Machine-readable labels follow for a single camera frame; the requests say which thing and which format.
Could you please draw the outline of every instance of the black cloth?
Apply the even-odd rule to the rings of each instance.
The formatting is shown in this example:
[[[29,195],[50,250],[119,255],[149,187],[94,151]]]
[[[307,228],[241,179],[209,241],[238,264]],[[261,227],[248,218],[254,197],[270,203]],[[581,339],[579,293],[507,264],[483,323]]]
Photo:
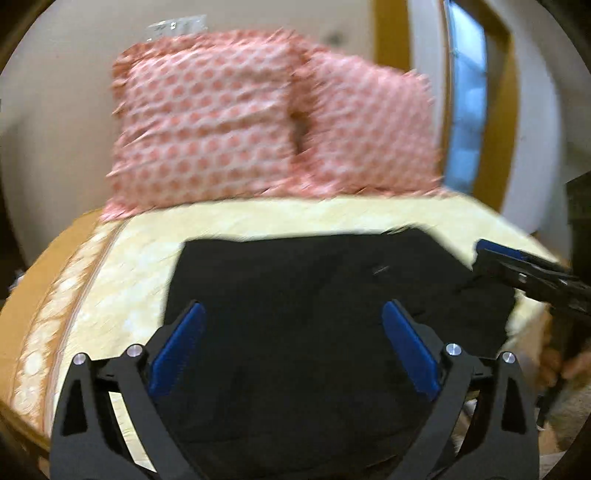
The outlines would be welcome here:
[[[367,478],[393,465],[430,412],[381,325],[396,298],[444,342],[494,356],[514,291],[415,228],[186,242],[164,321],[191,299],[207,328],[157,403],[209,478]]]

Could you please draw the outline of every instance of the mattress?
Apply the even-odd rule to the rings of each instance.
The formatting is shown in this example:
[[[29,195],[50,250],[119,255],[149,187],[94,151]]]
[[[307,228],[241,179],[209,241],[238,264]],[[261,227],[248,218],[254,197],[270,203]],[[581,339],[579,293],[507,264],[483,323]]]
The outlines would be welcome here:
[[[94,212],[50,245],[2,311],[0,328],[12,333],[9,351],[0,358],[5,374],[0,393],[33,428],[50,435],[61,385],[76,353],[93,359],[117,356],[132,343],[145,343],[160,326],[168,282],[187,239],[383,232],[403,225],[422,226],[466,265],[480,238],[553,260],[535,239],[462,194],[225,200],[103,224]],[[508,334],[523,330],[543,308],[519,296]],[[112,399],[132,456],[150,467],[121,398]]]

